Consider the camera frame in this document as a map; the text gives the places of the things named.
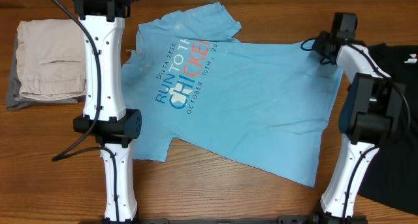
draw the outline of wrinkled fabric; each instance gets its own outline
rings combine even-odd
[[[312,187],[342,70],[300,43],[241,43],[240,29],[219,3],[139,26],[121,70],[143,117],[134,159],[165,161],[177,137]]]

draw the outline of red letter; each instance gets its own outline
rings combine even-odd
[[[204,60],[204,57],[201,57],[201,58],[195,58],[195,57],[193,57],[193,54],[191,54],[191,53],[190,53],[190,56],[191,56],[191,58],[192,58],[192,61],[187,60],[187,62],[188,62],[188,63],[192,63],[192,64],[195,64],[196,66],[202,67],[202,64],[198,63],[197,61],[202,61],[202,60]]]
[[[208,54],[209,48],[206,48],[206,52],[202,52],[202,46],[200,46],[200,45],[199,45],[199,49],[198,49],[198,50],[196,50],[196,49],[195,49],[195,43],[193,43],[193,44],[191,45],[191,51],[193,51],[193,52],[196,52],[196,53],[198,53],[198,54],[202,54],[202,55],[206,56],[206,55]]]
[[[195,77],[196,75],[198,75],[201,72],[201,69],[200,68],[199,68],[199,71],[198,72],[195,72],[195,73],[189,73],[189,72],[186,71],[186,69],[187,69],[187,64],[184,65],[183,72],[184,72],[184,74],[186,74],[188,76],[191,76],[191,77]]]

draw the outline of folded khaki pants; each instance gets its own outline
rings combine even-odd
[[[86,94],[84,41],[72,20],[20,22],[16,59],[21,96],[55,101]]]
[[[16,50],[18,49],[18,36],[14,39],[14,48],[13,48],[13,57],[12,65],[10,66],[10,73],[8,75],[8,90],[6,93],[6,109],[7,110],[19,110],[21,108],[30,106],[32,104],[39,103],[57,103],[57,104],[75,104],[84,100],[84,96],[74,97],[69,99],[54,100],[54,101],[38,101],[34,99],[29,99],[19,94],[20,87],[22,86],[19,78],[18,72],[16,70],[17,60],[16,60]]]

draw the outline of black cable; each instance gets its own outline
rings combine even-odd
[[[311,41],[311,40],[315,40],[316,38],[310,38],[310,39],[307,39],[307,40],[305,40],[304,42],[302,42],[302,44],[300,44],[300,48],[302,49],[302,50],[304,50],[304,51],[313,51],[313,49],[312,48],[304,48],[303,46],[307,43],[307,42],[309,42],[309,41]]]
[[[97,51],[97,47],[92,39],[92,37],[90,36],[88,30],[83,26],[83,24],[81,24],[80,21],[78,21],[77,18],[75,18],[58,0],[52,0],[52,2],[54,2],[69,18],[71,18],[79,27],[80,29],[84,32],[84,34],[86,35],[88,41],[91,44],[91,47],[93,48],[93,54],[94,54],[94,58],[96,61],[96,71],[97,71],[97,105],[96,105],[96,113],[94,116],[94,120],[93,123],[90,125],[90,128],[74,143],[72,144],[70,147],[68,147],[67,149],[65,149],[64,151],[62,151],[61,153],[57,154],[56,156],[54,156],[52,158],[52,161],[59,161],[62,159],[67,159],[70,158],[72,156],[84,153],[84,152],[90,152],[93,150],[104,150],[106,152],[109,153],[110,158],[112,159],[113,162],[113,171],[114,171],[114,202],[115,202],[115,208],[116,208],[116,223],[119,223],[119,207],[118,207],[118,183],[117,183],[117,169],[116,169],[116,158],[115,155],[113,154],[113,152],[111,150],[109,150],[108,148],[102,147],[102,146],[97,146],[97,147],[92,147],[92,148],[86,148],[83,150],[79,150],[77,152],[73,152],[70,154],[69,153],[72,149],[74,149],[75,147],[77,147],[94,129],[97,120],[99,119],[99,114],[100,114],[100,110],[101,110],[101,88],[102,88],[102,80],[101,80],[101,68],[100,68],[100,61],[99,61],[99,53]]]
[[[344,223],[347,223],[346,214],[347,214],[347,207],[348,207],[348,198],[350,197],[351,184],[353,183],[355,173],[357,169],[359,168],[361,161],[366,158],[367,153],[371,152],[374,149],[377,149],[377,147],[374,146],[372,148],[369,148],[364,153],[361,154],[360,159],[355,164],[353,172],[351,173],[350,180],[348,181],[347,191],[346,191],[346,199],[344,201],[344,209],[342,211],[342,219],[344,220]]]

